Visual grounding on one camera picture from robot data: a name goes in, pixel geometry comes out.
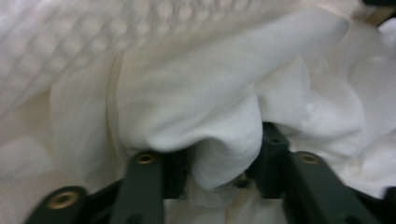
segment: white cloth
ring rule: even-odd
[[[194,146],[189,151],[188,200],[167,203],[168,223],[284,223],[279,202],[260,199],[252,186],[239,191],[229,184],[256,158],[263,120],[279,125],[292,150],[318,153],[354,188],[379,197],[384,187],[396,185],[392,29],[384,28],[382,34],[289,1],[258,3],[202,1],[191,23],[174,21],[169,29],[175,35],[139,37],[146,44],[123,53],[113,49],[116,55],[92,54],[92,62],[80,69],[70,57],[73,69],[49,73],[62,75],[56,82],[32,70],[35,82],[41,83],[34,92],[24,90],[31,79],[3,73],[7,82],[0,91],[8,96],[1,95],[0,101],[0,223],[20,223],[33,205],[21,205],[20,218],[7,209],[4,202],[15,195],[9,192],[17,179],[28,178],[40,188],[34,177],[52,176],[52,187],[40,192],[45,194],[64,184],[62,174],[67,174],[69,183],[95,191],[122,177],[125,162],[138,150],[188,146]],[[66,9],[76,10],[70,6]],[[216,6],[216,13],[207,11],[210,26],[198,22],[205,19],[199,19],[205,6]],[[188,12],[158,8],[158,15],[173,15],[175,8],[179,17]],[[105,14],[117,18],[112,13]],[[152,24],[158,21],[150,19],[154,21],[146,30],[153,34]],[[183,31],[190,28],[182,24],[198,23],[199,29]],[[135,41],[132,34],[144,28],[128,28],[128,40]],[[72,29],[65,36],[71,34],[80,35]],[[94,43],[99,37],[84,41]],[[107,49],[114,47],[111,43]],[[61,44],[49,63],[44,61],[51,56],[39,60],[47,66],[73,46],[84,49],[84,44]],[[11,85],[12,80],[19,85]]]

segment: white quilted cloth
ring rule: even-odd
[[[96,191],[138,150],[189,151],[167,223],[285,223],[235,180],[261,123],[346,184],[396,185],[396,29],[295,1],[6,1],[0,14],[0,223],[60,186]]]

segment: metal grommet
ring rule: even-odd
[[[74,191],[66,191],[53,196],[47,203],[50,209],[62,209],[78,201],[78,194]]]
[[[149,164],[155,161],[155,157],[151,154],[143,154],[140,155],[136,161],[140,164]]]
[[[300,155],[300,159],[305,163],[317,164],[319,163],[319,159],[316,156],[312,156],[310,154],[302,154]]]

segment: wrinkled fabric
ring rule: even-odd
[[[81,67],[68,63],[51,81],[32,72],[41,83],[34,93],[25,91],[29,78],[2,73],[23,85],[13,93],[8,82],[0,87],[12,94],[2,95],[12,104],[0,111],[0,222],[21,223],[34,205],[17,200],[3,210],[12,183],[39,189],[44,178],[42,195],[67,184],[94,192],[122,178],[138,151],[190,147],[187,200],[166,202],[167,223],[285,223],[279,201],[261,199],[253,185],[233,186],[259,153],[263,121],[278,125],[291,150],[322,156],[353,188],[380,197],[395,186],[393,25],[379,31],[322,8],[262,2],[248,16],[227,9],[229,19],[139,46],[131,21],[131,47],[98,51]],[[216,6],[236,6],[227,4]]]

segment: crumpled white cloth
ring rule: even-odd
[[[43,79],[41,95],[16,96],[31,98],[19,107],[3,104],[11,112],[0,120],[0,222],[19,223],[33,206],[21,217],[3,210],[16,197],[10,181],[30,178],[39,188],[32,177],[59,173],[95,191],[121,178],[138,150],[193,146],[188,200],[167,202],[168,223],[285,223],[279,202],[232,185],[259,152],[262,121],[354,188],[379,197],[394,186],[394,30],[317,7],[265,6],[200,32],[95,54],[45,92]]]

